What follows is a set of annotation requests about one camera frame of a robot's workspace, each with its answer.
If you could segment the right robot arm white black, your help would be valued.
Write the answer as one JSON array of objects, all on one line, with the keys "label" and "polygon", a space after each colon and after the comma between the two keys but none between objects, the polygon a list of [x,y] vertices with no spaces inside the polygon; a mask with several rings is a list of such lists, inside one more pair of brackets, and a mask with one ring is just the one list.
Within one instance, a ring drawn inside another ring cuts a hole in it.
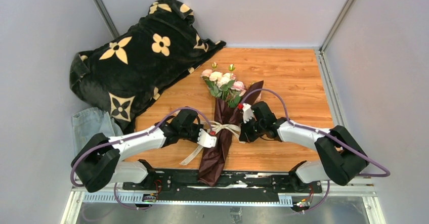
[{"label": "right robot arm white black", "polygon": [[277,118],[263,101],[253,105],[240,103],[238,109],[243,113],[240,141],[251,143],[266,137],[273,141],[295,143],[317,152],[319,160],[302,161],[288,172],[288,184],[296,192],[317,181],[333,181],[345,186],[369,164],[367,155],[343,126],[314,128],[286,117]]}]

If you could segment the light blue denim cloth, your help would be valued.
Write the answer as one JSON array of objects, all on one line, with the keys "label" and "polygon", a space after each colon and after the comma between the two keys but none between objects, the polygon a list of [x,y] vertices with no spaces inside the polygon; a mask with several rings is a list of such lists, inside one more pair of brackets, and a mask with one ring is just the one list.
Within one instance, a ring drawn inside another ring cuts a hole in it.
[{"label": "light blue denim cloth", "polygon": [[123,132],[110,114],[97,107],[82,110],[72,116],[72,139],[75,156],[97,133],[106,137],[122,136]]}]

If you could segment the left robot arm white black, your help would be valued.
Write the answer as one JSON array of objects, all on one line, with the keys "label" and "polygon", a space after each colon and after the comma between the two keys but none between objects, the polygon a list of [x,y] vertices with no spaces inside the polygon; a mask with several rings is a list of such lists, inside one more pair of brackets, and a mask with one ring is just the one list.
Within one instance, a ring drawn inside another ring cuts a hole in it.
[{"label": "left robot arm white black", "polygon": [[216,145],[215,134],[198,121],[201,112],[182,107],[170,112],[162,120],[145,130],[107,137],[95,134],[71,162],[70,180],[76,187],[97,192],[113,183],[142,183],[150,172],[150,165],[126,159],[141,152],[165,148],[179,140],[188,140],[200,147]]}]

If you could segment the dark red wrapping paper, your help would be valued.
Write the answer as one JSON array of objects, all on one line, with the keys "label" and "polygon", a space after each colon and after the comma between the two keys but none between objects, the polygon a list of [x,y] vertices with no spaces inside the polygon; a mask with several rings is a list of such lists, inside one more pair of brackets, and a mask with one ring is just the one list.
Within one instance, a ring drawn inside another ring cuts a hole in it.
[{"label": "dark red wrapping paper", "polygon": [[[239,126],[242,119],[242,111],[237,106],[229,107],[224,100],[215,100],[214,121],[216,123]],[[205,148],[203,150],[198,170],[198,181],[211,187],[217,184],[224,170],[232,144],[233,133],[224,128],[217,132],[216,137],[217,145],[213,148]]]}]

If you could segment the aluminium frame rail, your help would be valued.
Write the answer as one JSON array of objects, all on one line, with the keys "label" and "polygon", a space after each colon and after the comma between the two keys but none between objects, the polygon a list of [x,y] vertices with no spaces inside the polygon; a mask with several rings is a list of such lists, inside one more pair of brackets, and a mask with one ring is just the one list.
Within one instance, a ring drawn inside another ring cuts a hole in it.
[{"label": "aluminium frame rail", "polygon": [[218,184],[193,169],[157,169],[141,184],[73,188],[61,223],[385,223],[369,178],[316,181],[295,190],[286,172],[224,171]]}]

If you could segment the black blanket cream flowers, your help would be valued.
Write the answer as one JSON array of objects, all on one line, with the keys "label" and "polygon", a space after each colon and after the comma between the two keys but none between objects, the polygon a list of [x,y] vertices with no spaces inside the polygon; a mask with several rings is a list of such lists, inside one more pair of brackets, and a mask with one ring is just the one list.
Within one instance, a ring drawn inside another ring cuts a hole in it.
[{"label": "black blanket cream flowers", "polygon": [[161,94],[222,50],[203,39],[194,11],[178,0],[157,0],[126,33],[74,56],[69,87],[82,101],[109,113],[123,133]]}]

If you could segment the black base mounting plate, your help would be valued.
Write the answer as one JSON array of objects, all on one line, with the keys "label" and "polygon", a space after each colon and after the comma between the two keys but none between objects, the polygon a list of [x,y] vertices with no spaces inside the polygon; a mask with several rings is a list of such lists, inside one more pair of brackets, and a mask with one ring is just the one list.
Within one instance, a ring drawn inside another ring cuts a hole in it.
[{"label": "black base mounting plate", "polygon": [[319,181],[300,184],[287,172],[223,171],[215,186],[197,179],[195,169],[158,168],[142,183],[126,182],[124,190],[158,194],[163,201],[278,202],[279,194],[308,197],[322,193]]}]

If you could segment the cream ribbon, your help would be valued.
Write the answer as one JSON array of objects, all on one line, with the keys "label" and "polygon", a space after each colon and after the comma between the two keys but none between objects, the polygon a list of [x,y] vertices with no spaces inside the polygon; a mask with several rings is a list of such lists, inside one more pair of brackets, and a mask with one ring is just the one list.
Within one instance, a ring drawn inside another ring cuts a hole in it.
[{"label": "cream ribbon", "polygon": [[[237,139],[239,139],[241,129],[239,126],[233,125],[233,124],[220,124],[216,121],[210,121],[210,125],[212,126],[215,133],[219,133],[221,130],[228,130],[231,132]],[[186,166],[188,165],[201,151],[203,150],[203,146],[198,145],[195,150],[187,156],[182,162],[180,162],[180,165]]]}]

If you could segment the pink fake flower stem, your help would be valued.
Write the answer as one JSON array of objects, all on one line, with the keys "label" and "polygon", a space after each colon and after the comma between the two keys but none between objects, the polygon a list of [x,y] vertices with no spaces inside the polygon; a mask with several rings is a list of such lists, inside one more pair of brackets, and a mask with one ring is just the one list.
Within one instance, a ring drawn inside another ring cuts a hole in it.
[{"label": "pink fake flower stem", "polygon": [[213,62],[211,65],[211,69],[203,70],[200,77],[202,79],[209,80],[209,81],[217,81],[219,77],[218,73],[215,71],[215,69],[217,69],[217,66],[218,66],[217,62]]},{"label": "pink fake flower stem", "polygon": [[234,81],[227,92],[226,102],[230,108],[236,108],[247,93],[247,87],[242,81]]}]

